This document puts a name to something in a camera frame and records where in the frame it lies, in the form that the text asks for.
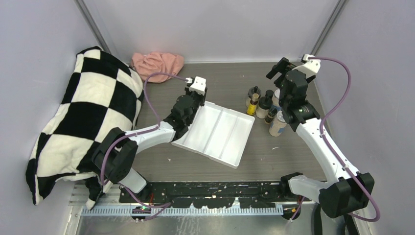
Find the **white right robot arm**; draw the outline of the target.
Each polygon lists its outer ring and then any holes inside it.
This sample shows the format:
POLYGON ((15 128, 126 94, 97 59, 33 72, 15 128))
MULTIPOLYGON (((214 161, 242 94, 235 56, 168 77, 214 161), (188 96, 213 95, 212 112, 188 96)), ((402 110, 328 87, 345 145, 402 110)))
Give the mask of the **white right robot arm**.
POLYGON ((361 173, 340 151, 327 133, 324 123, 314 106, 306 99, 308 85, 314 80, 321 67, 321 58, 305 54, 302 64, 296 66, 283 57, 268 72, 279 88, 278 104, 283 120, 307 144, 320 164, 326 182, 314 180, 295 172, 281 177, 279 194, 282 199, 292 201, 298 195, 318 203, 330 218, 364 209, 372 203, 376 216, 380 217, 371 193, 374 179, 370 173, 361 173))

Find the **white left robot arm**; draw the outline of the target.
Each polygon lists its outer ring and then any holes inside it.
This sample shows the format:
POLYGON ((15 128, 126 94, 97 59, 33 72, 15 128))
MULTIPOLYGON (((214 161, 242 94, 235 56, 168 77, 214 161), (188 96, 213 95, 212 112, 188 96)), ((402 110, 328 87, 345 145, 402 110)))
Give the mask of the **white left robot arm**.
POLYGON ((207 90, 205 85, 186 86, 185 94, 177 98, 171 113, 159 125, 126 132, 118 127, 110 130, 92 155, 92 162, 100 170, 100 178, 127 187, 137 202, 146 202, 150 189, 146 186, 147 180, 132 168, 136 155, 183 137, 199 108, 204 106, 207 90))

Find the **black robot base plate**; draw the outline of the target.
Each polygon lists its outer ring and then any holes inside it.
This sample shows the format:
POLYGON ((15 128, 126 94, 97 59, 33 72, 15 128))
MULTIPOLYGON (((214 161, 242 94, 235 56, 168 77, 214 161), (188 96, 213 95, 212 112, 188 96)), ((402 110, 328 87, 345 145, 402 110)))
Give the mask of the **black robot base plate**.
POLYGON ((282 194, 278 181, 149 182, 134 196, 120 187, 121 203, 134 203, 136 199, 154 205, 170 203, 172 208, 197 209, 229 208, 234 203, 243 209, 271 208, 280 202, 301 201, 300 196, 282 194))

